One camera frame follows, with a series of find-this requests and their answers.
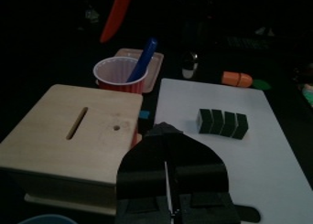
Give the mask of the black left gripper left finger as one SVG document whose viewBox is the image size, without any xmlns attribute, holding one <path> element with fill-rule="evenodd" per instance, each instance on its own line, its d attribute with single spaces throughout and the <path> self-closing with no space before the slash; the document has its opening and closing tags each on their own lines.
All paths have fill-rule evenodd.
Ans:
<svg viewBox="0 0 313 224">
<path fill-rule="evenodd" d="M 117 175 L 115 224 L 171 224 L 163 155 L 165 123 L 125 155 Z"/>
</svg>

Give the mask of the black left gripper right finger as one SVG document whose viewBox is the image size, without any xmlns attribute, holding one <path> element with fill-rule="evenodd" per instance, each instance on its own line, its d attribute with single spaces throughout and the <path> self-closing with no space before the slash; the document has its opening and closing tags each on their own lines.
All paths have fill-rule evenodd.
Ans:
<svg viewBox="0 0 313 224">
<path fill-rule="evenodd" d="M 241 224 L 217 153 L 170 124 L 163 142 L 174 223 Z"/>
</svg>

